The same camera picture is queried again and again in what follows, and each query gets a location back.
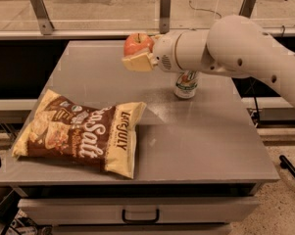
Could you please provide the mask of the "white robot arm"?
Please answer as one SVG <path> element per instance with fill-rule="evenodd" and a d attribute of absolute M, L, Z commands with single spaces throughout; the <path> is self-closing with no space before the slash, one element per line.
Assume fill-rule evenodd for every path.
<path fill-rule="evenodd" d="M 128 70 L 251 76 L 295 108 L 295 52 L 248 18 L 227 16 L 208 30 L 171 31 L 152 40 L 153 46 L 123 55 Z"/>

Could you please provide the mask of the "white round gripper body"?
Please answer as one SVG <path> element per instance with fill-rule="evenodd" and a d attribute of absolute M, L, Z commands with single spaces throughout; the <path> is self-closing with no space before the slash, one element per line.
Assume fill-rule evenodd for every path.
<path fill-rule="evenodd" d="M 154 46 L 153 55 L 158 67 L 166 72 L 182 72 L 176 60 L 176 44 L 180 34 L 176 31 L 160 35 Z"/>

